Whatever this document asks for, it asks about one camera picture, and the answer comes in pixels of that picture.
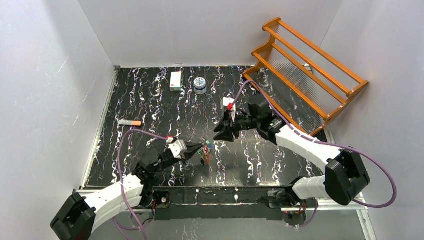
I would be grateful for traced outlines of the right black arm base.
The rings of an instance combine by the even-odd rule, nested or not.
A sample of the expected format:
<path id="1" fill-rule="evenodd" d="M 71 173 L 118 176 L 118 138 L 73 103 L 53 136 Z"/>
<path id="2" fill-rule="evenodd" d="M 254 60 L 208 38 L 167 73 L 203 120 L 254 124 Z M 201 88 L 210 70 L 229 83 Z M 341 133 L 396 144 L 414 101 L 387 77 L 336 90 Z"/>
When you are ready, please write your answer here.
<path id="1" fill-rule="evenodd" d="M 270 190 L 266 196 L 261 196 L 256 202 L 265 204 L 270 209 L 288 208 L 289 210 L 282 211 L 282 219 L 289 226 L 295 227 L 306 223 L 308 203 L 306 200 L 298 199 L 291 191 Z"/>

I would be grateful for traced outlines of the metal keyring with red handle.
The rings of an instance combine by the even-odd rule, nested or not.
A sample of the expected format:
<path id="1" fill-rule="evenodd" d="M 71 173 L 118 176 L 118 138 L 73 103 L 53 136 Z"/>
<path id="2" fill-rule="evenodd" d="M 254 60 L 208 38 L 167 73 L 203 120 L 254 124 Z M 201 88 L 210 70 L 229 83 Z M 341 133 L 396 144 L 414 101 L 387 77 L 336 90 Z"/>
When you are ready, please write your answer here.
<path id="1" fill-rule="evenodd" d="M 203 166 L 209 165 L 211 160 L 212 145 L 209 140 L 202 142 L 203 147 L 198 151 L 200 155 L 200 162 Z"/>

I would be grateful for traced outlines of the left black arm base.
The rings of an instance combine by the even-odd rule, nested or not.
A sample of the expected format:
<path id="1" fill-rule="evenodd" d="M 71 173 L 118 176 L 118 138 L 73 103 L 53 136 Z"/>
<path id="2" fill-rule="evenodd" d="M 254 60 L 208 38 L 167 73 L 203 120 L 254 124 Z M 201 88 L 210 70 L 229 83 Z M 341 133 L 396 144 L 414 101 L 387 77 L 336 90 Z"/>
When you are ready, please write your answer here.
<path id="1" fill-rule="evenodd" d="M 128 201 L 133 209 L 168 209 L 171 205 L 171 193 L 153 190 L 141 194 L 140 199 L 129 199 Z"/>

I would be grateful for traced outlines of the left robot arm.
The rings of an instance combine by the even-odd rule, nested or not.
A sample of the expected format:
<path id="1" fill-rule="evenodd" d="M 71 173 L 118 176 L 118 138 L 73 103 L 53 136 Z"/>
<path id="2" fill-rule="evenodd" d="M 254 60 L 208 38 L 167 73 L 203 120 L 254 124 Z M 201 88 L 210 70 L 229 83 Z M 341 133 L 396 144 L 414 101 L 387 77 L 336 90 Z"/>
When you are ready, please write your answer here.
<path id="1" fill-rule="evenodd" d="M 157 155 L 155 162 L 137 163 L 123 181 L 87 195 L 73 193 L 51 221 L 50 228 L 60 240 L 89 239 L 102 224 L 149 198 L 159 180 L 158 173 L 178 162 L 185 163 L 203 146 L 202 143 L 176 140 Z"/>

